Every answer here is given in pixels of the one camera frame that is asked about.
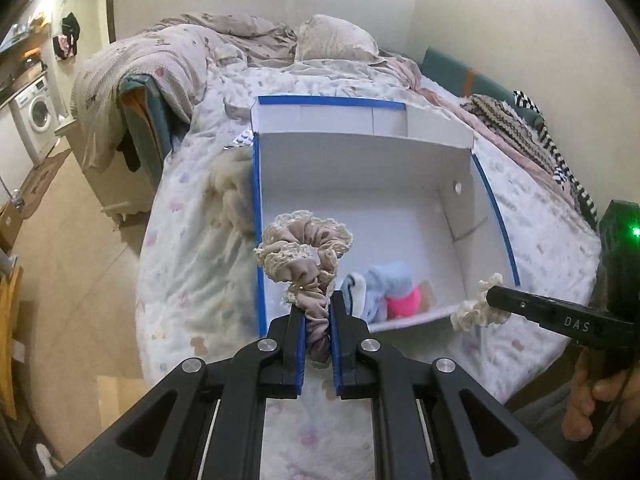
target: pink ball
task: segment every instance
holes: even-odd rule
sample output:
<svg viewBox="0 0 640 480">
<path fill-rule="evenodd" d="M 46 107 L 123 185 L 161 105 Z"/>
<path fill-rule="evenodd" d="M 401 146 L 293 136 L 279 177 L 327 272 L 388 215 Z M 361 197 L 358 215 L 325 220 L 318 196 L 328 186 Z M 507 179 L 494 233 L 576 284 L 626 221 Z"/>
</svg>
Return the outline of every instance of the pink ball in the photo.
<svg viewBox="0 0 640 480">
<path fill-rule="evenodd" d="M 409 317 L 418 312 L 422 294 L 420 288 L 416 287 L 408 296 L 404 298 L 385 298 L 388 318 L 392 317 Z"/>
</svg>

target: wooden chair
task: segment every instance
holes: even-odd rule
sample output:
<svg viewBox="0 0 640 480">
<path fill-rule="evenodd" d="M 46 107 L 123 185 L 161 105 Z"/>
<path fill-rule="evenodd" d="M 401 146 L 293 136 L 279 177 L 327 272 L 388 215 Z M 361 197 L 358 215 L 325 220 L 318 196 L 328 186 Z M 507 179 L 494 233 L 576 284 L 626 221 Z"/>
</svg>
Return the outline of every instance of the wooden chair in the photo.
<svg viewBox="0 0 640 480">
<path fill-rule="evenodd" d="M 6 415 L 14 420 L 17 420 L 18 413 L 15 409 L 11 364 L 22 273 L 23 269 L 19 266 L 14 266 L 8 277 L 0 273 L 0 400 Z"/>
</svg>

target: teal headboard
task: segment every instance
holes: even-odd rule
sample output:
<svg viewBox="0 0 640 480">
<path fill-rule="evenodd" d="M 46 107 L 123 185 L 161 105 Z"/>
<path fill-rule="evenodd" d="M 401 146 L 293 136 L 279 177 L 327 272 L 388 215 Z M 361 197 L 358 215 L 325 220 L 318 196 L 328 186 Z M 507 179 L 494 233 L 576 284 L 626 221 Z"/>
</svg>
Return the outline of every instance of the teal headboard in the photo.
<svg viewBox="0 0 640 480">
<path fill-rule="evenodd" d="M 506 101 L 532 128 L 542 122 L 539 113 L 514 106 L 513 91 L 432 46 L 424 54 L 420 72 L 458 97 L 483 94 Z"/>
</svg>

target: beige scrunchie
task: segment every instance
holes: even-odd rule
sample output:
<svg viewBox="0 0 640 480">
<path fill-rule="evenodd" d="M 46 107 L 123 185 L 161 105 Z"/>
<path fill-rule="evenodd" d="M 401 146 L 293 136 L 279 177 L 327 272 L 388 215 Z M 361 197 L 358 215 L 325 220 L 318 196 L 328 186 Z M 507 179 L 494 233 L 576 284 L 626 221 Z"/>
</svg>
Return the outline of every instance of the beige scrunchie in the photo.
<svg viewBox="0 0 640 480">
<path fill-rule="evenodd" d="M 274 282 L 290 282 L 284 300 L 305 311 L 306 346 L 314 361 L 330 355 L 328 298 L 334 291 L 338 259 L 353 236 L 333 218 L 322 220 L 309 211 L 278 215 L 262 233 L 255 250 L 258 264 Z M 316 262 L 315 251 L 318 250 Z"/>
</svg>

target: white cardboard box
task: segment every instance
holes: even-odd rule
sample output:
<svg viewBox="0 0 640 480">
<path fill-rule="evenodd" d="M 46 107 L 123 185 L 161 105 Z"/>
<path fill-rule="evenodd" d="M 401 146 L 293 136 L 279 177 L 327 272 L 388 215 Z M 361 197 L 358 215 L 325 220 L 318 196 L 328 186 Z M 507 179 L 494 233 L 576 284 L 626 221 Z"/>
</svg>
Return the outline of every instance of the white cardboard box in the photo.
<svg viewBox="0 0 640 480">
<path fill-rule="evenodd" d="M 340 260 L 349 272 L 404 261 L 428 279 L 436 305 L 423 314 L 369 324 L 372 332 L 450 316 L 494 272 L 519 285 L 504 223 L 479 161 L 473 131 L 439 110 L 354 98 L 268 96 L 252 109 L 258 241 L 282 213 L 307 209 L 353 234 Z M 258 269 L 265 335 L 288 313 L 283 283 Z"/>
</svg>

